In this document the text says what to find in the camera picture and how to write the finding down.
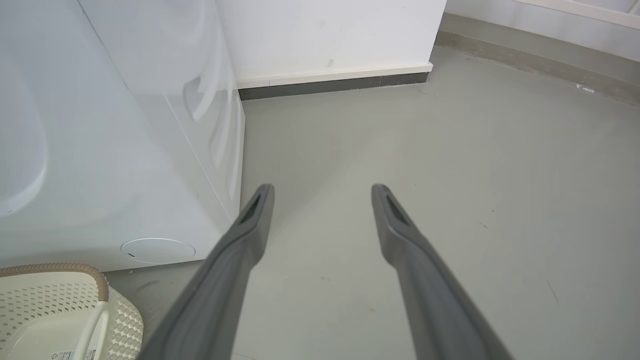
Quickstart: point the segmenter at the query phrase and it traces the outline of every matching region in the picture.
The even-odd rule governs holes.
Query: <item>epoxy floor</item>
[[[243,204],[261,183],[276,198],[234,360],[415,358],[373,183],[514,358],[640,357],[640,109],[450,49],[432,62],[426,84],[244,102]],[[150,333],[196,268],[108,278]]]

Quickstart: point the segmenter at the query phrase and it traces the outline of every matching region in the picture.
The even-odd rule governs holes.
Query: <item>white washing machine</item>
[[[213,0],[0,4],[0,267],[205,258],[243,140]]]

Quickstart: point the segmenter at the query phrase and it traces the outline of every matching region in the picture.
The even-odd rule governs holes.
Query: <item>white plastic basket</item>
[[[140,313],[111,287],[108,301],[98,297],[96,280],[82,272],[0,277],[0,360],[135,359]],[[86,357],[74,356],[82,346]]]

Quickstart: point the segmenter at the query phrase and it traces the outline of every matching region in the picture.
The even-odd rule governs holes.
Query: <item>baseboard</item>
[[[378,88],[382,86],[408,85],[424,83],[428,72],[414,74],[399,74],[386,76],[371,76],[368,78],[342,79],[331,81],[316,81],[312,83],[263,86],[257,88],[240,89],[240,99],[257,100],[268,97],[318,94],[322,92],[336,92],[344,90]]]
[[[421,72],[431,72],[433,64],[426,62],[423,64],[411,64],[398,67],[378,67],[365,69],[342,69],[325,72],[313,72],[308,74],[288,74],[283,76],[273,76],[270,78],[238,79],[238,89],[262,88],[266,86],[280,86],[304,83],[319,83],[322,81],[335,81],[345,79],[375,78],[389,75],[417,74]]]
[[[451,23],[443,18],[435,45],[450,47],[518,70],[571,83],[586,91],[640,106],[640,85],[631,82],[638,80],[640,63],[560,40],[485,22],[477,24],[478,20],[466,19],[463,18],[467,29],[451,26]],[[485,31],[471,31],[478,26],[485,28]],[[451,33],[444,29],[462,34]],[[537,54],[531,52],[534,47]]]

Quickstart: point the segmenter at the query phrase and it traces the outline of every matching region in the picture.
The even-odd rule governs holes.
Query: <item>label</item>
[[[49,356],[49,360],[74,360],[74,355],[76,354],[76,350],[69,351],[60,351],[60,352],[52,352]],[[89,349],[86,352],[86,356],[84,360],[94,360],[95,359],[95,349]]]

